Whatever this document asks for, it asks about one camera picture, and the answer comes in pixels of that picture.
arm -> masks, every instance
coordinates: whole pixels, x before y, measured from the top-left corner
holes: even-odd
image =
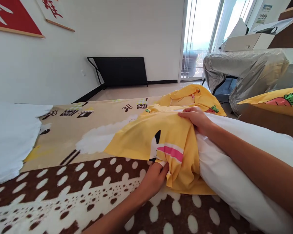
[[[150,165],[139,187],[118,206],[86,229],[83,234],[116,233],[144,203],[158,193],[165,181],[168,170],[168,163],[164,167],[157,162]]]
[[[214,124],[198,107],[184,109],[179,116],[189,118],[264,194],[293,216],[293,167]]]

white box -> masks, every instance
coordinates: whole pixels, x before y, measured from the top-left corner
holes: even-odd
[[[267,49],[274,35],[266,33],[248,34],[245,36],[231,37],[226,41],[223,51],[240,51],[253,49]]]

poster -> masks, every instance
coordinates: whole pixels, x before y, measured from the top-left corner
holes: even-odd
[[[45,38],[20,0],[0,0],[0,30]]]
[[[262,10],[259,12],[257,16],[256,23],[260,23],[260,24],[265,23],[267,14],[271,10],[271,8],[272,8],[272,5],[264,4]]]
[[[46,21],[73,32],[75,31],[70,28],[59,0],[37,0],[37,3],[45,16]]]

black baseboard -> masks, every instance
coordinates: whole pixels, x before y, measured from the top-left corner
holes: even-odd
[[[86,95],[82,96],[81,98],[79,98],[78,100],[74,101],[73,103],[77,103],[77,102],[85,102],[88,101],[90,98],[92,98],[94,95],[96,95],[98,92],[100,92],[101,90],[103,90],[105,87],[104,85],[100,85],[99,87],[96,87],[94,90],[90,91],[89,93],[87,93]]]
[[[148,81],[148,85],[178,83],[178,80]]]

white cloud print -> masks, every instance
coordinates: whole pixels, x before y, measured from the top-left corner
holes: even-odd
[[[113,139],[115,133],[122,129],[131,120],[136,120],[137,118],[138,115],[131,115],[122,122],[91,129],[83,135],[79,142],[76,143],[76,150],[80,150],[80,153],[82,154],[103,152]]]

